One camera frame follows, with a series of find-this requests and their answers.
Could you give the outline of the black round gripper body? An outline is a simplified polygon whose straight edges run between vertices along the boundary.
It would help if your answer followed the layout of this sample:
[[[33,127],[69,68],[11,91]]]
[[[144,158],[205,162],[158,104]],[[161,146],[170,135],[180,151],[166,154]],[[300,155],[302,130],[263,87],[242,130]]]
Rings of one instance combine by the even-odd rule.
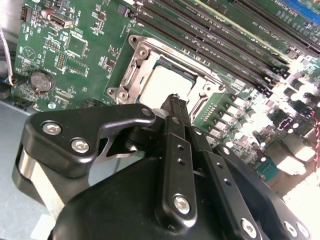
[[[195,175],[197,221],[173,233],[156,216],[161,161],[139,160],[75,196],[63,208],[52,240],[230,240],[232,229],[218,213],[207,183]]]

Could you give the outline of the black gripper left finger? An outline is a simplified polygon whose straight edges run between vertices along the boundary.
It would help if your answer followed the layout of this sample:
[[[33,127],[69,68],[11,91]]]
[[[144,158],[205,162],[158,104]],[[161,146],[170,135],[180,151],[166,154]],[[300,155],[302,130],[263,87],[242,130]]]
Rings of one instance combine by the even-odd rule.
[[[156,116],[143,104],[39,112],[25,122],[16,160],[21,191],[41,199],[56,221],[75,196],[89,189],[89,172],[101,155],[129,152],[160,160],[155,217],[170,232],[197,221],[191,144],[179,99],[169,95]]]

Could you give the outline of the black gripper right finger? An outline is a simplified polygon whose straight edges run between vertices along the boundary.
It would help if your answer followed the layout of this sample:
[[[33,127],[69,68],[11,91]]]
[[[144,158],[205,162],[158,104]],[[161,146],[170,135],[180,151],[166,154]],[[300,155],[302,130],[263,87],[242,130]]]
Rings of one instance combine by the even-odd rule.
[[[191,141],[195,165],[204,173],[207,194],[216,203],[227,240],[310,240],[302,221],[227,146],[211,148],[204,133],[191,125],[184,100],[182,121]]]

